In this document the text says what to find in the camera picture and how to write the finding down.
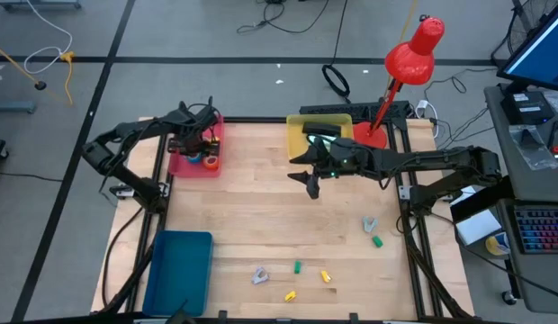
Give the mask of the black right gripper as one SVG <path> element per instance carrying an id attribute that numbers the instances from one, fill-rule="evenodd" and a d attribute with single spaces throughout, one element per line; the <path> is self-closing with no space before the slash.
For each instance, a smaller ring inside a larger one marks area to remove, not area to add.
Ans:
<path id="1" fill-rule="evenodd" d="M 368 165 L 368 152 L 353 139 L 336 138 L 329 148 L 322 142 L 311 144 L 307 151 L 289 160 L 291 164 L 313 165 L 313 174 L 307 171 L 290 173 L 287 176 L 302 183 L 312 200 L 319 198 L 320 178 L 339 178 L 361 174 Z"/>

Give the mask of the black stapler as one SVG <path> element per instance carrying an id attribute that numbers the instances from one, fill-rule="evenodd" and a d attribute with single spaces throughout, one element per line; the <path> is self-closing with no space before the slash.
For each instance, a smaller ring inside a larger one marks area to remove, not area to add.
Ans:
<path id="1" fill-rule="evenodd" d="M 302 126 L 302 132 L 305 134 L 318 134 L 330 137 L 340 137 L 341 127 L 336 124 L 307 121 Z"/>

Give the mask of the pink plastic bin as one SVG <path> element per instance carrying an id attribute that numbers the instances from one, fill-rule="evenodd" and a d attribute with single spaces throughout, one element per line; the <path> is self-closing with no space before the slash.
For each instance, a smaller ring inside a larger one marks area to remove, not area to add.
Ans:
<path id="1" fill-rule="evenodd" d="M 211 137 L 217 136 L 221 143 L 218 147 L 210 146 L 209 150 L 202 153 L 202 158 L 209 155 L 215 155 L 220 158 L 220 167 L 218 170 L 211 171 L 203 166 L 203 160 L 199 164 L 190 164 L 186 160 L 186 156 L 177 153 L 171 153 L 169 158 L 168 172 L 175 177 L 181 178 L 213 178 L 221 174 L 222 155 L 224 148 L 224 117 L 219 116 L 217 123 L 210 129 L 206 130 L 202 137 L 211 144 Z"/>

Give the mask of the yellow plastic bin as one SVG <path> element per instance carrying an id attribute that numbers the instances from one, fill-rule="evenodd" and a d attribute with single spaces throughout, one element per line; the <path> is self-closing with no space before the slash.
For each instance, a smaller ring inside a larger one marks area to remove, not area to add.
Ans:
<path id="1" fill-rule="evenodd" d="M 349 114 L 291 114 L 287 116 L 287 154 L 289 158 L 302 155 L 308 148 L 309 142 L 303 132 L 305 122 L 336 125 L 341 128 L 340 136 L 352 139 L 354 137 L 352 118 Z"/>

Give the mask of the black power strip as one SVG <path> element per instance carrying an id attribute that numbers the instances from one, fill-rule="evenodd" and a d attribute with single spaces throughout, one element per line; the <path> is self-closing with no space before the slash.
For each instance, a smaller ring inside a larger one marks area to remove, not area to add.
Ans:
<path id="1" fill-rule="evenodd" d="M 299 114 L 339 114 L 351 116 L 353 122 L 370 122 L 376 119 L 380 103 L 342 103 L 302 106 Z M 385 119 L 405 117 L 410 110 L 408 101 L 393 102 L 385 114 Z"/>

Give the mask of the white power adapter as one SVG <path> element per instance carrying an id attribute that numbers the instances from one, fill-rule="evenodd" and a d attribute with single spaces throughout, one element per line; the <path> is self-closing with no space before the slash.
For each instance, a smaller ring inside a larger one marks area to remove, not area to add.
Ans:
<path id="1" fill-rule="evenodd" d="M 414 109 L 414 113 L 415 113 L 415 115 L 418 119 L 426 119 L 425 112 L 427 110 L 430 110 L 432 112 L 432 116 L 428 117 L 428 119 L 433 124 L 433 127 L 434 127 L 433 135 L 434 135 L 434 138 L 436 139 L 437 136 L 438 136 L 438 133 L 439 133 L 439 128 L 437 126 L 438 115 L 437 115 L 437 110 L 436 110 L 435 106 L 427 100 L 420 100 L 418 102 L 418 105 Z"/>

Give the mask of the blue plastic bin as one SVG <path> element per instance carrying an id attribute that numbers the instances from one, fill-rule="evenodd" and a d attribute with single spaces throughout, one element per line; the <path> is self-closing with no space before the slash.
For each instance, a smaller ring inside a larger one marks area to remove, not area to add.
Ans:
<path id="1" fill-rule="evenodd" d="M 206 309 L 213 236 L 206 231 L 162 230 L 155 239 L 142 312 L 170 317 L 182 310 L 200 317 Z"/>

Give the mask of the red desk lamp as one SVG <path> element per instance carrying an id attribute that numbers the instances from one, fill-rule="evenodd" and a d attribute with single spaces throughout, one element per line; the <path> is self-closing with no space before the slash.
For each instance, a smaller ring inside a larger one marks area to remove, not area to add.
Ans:
<path id="1" fill-rule="evenodd" d="M 425 17 L 409 41 L 398 44 L 388 53 L 384 65 L 391 77 L 390 85 L 374 119 L 355 125 L 356 142 L 377 149 L 386 147 L 387 135 L 381 128 L 383 118 L 404 85 L 421 86 L 431 78 L 435 68 L 433 51 L 444 36 L 445 29 L 441 19 Z"/>

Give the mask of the white box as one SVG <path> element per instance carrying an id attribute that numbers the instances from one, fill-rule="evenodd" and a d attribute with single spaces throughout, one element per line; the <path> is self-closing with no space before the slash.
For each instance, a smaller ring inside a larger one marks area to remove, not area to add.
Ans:
<path id="1" fill-rule="evenodd" d="M 465 246 L 501 229 L 500 222 L 489 210 L 481 211 L 455 224 L 458 236 Z"/>

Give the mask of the yellow blue round object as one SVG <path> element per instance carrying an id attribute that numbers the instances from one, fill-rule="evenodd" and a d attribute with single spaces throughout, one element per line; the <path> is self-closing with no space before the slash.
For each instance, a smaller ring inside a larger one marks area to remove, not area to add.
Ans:
<path id="1" fill-rule="evenodd" d="M 494 256 L 508 255 L 510 253 L 510 246 L 507 233 L 500 232 L 487 237 L 485 239 L 485 247 Z"/>

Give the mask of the grey desk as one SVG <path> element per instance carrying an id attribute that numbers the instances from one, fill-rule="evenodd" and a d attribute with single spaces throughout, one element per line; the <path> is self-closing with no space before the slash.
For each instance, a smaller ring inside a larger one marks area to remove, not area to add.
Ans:
<path id="1" fill-rule="evenodd" d="M 501 185 L 489 191 L 508 235 L 511 271 L 519 276 L 518 298 L 529 311 L 558 314 L 558 250 L 525 253 L 515 214 L 516 209 L 558 211 L 558 167 L 530 169 L 509 134 L 509 122 L 500 105 L 504 98 L 500 88 L 488 86 L 484 95 L 508 172 Z"/>

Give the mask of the clear plastic bag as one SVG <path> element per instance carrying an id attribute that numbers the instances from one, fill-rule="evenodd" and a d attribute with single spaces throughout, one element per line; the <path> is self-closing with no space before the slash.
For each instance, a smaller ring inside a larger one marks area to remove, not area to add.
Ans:
<path id="1" fill-rule="evenodd" d="M 510 125 L 508 132 L 521 157 L 533 171 L 558 168 L 535 125 Z"/>

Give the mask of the black mini computer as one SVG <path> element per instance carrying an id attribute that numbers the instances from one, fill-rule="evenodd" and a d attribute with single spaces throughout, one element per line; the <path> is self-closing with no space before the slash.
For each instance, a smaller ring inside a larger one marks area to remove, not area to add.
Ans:
<path id="1" fill-rule="evenodd" d="M 554 110 L 542 92 L 506 94 L 501 106 L 510 125 L 538 125 L 554 117 Z"/>

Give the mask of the backlit keyboard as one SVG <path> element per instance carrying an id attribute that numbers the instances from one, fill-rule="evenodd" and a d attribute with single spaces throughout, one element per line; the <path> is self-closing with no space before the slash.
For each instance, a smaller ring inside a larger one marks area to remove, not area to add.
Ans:
<path id="1" fill-rule="evenodd" d="M 514 206 L 510 218 L 523 254 L 558 254 L 558 205 Z"/>

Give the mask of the black fan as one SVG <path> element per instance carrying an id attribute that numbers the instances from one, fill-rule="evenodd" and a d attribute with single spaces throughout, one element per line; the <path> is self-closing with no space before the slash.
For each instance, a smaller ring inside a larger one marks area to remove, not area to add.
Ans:
<path id="1" fill-rule="evenodd" d="M 551 15 L 558 5 L 558 0 L 511 0 L 512 15 L 505 36 L 491 52 L 490 61 L 498 64 L 496 55 L 506 49 L 512 55 L 536 29 Z"/>

